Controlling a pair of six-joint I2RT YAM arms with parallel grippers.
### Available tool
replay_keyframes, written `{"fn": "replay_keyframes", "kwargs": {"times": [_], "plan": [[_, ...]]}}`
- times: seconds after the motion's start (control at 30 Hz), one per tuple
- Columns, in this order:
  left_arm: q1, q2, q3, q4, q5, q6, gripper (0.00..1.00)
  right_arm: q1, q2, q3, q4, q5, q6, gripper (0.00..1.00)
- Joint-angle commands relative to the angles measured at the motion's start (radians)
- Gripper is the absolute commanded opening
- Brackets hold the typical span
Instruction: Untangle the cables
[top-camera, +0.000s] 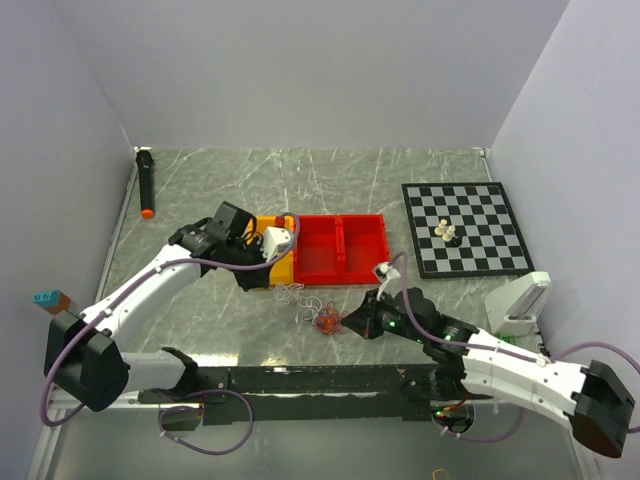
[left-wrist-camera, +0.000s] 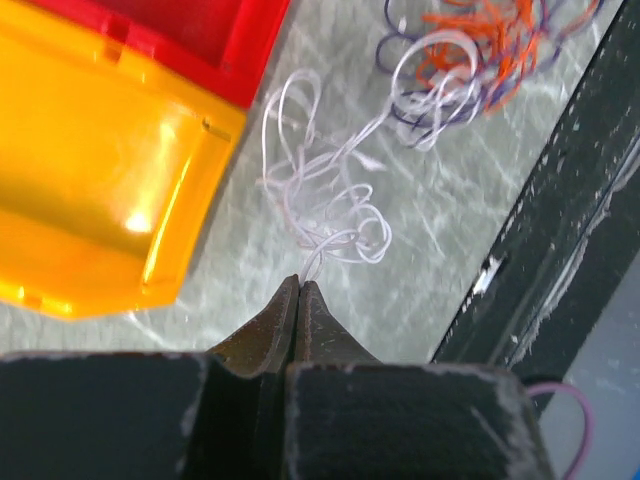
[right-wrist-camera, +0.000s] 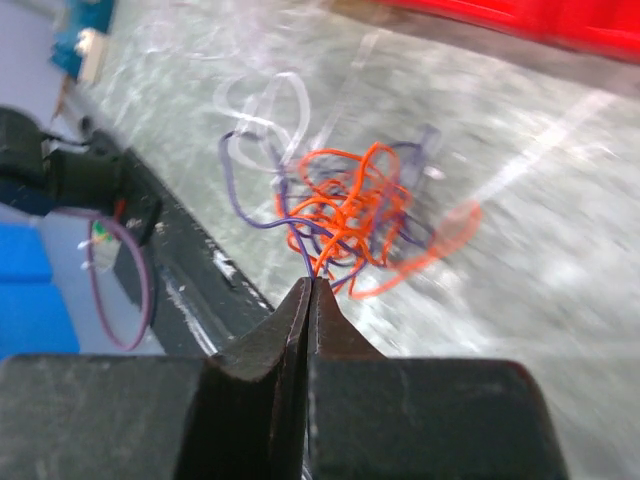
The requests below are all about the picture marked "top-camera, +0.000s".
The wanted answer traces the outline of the yellow plastic bin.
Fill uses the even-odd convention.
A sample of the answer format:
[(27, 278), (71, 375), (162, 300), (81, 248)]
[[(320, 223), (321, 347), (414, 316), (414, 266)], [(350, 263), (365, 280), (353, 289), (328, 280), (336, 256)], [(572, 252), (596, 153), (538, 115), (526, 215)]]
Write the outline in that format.
[[(276, 226), (289, 229), (293, 235), (295, 232), (294, 220), (291, 217), (281, 216), (258, 216), (256, 233), (252, 238), (253, 243), (257, 243), (259, 251), (262, 245), (262, 232), (269, 226)], [(287, 255), (275, 263), (269, 273), (269, 285), (291, 284), (294, 282), (293, 274), (293, 251), (290, 250)]]

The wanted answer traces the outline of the red plastic bin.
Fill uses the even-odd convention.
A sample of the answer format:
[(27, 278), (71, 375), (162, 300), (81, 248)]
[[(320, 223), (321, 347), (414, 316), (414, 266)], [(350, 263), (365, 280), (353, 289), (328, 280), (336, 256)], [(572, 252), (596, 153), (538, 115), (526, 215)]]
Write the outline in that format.
[(381, 214), (341, 215), (344, 268), (340, 284), (376, 284), (374, 268), (390, 259), (386, 225)]
[(344, 270), (341, 220), (336, 215), (301, 215), (294, 251), (294, 280), (305, 285), (339, 285)]

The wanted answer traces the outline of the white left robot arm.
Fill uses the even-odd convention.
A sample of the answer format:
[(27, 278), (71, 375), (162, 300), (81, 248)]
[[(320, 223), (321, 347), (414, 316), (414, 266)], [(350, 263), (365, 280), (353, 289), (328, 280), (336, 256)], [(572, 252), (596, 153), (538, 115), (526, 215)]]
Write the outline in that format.
[(49, 325), (45, 386), (57, 386), (94, 412), (121, 394), (163, 390), (184, 402), (200, 385), (198, 365), (173, 347), (127, 353), (125, 344), (177, 293), (206, 273), (233, 271), (243, 290), (267, 285), (271, 266), (261, 251), (256, 217), (228, 202), (215, 215), (172, 234), (136, 275), (81, 313), (58, 313)]

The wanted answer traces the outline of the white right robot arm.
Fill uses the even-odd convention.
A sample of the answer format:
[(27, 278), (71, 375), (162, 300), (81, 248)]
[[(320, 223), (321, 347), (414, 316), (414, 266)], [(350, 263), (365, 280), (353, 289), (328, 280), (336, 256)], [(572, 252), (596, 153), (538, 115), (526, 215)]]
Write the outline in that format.
[(635, 400), (611, 367), (552, 360), (510, 345), (439, 312), (418, 288), (396, 296), (370, 290), (342, 324), (367, 340), (391, 333), (421, 344), (443, 367), (436, 385), (445, 397), (466, 392), (534, 411), (602, 456), (620, 457), (632, 432)]

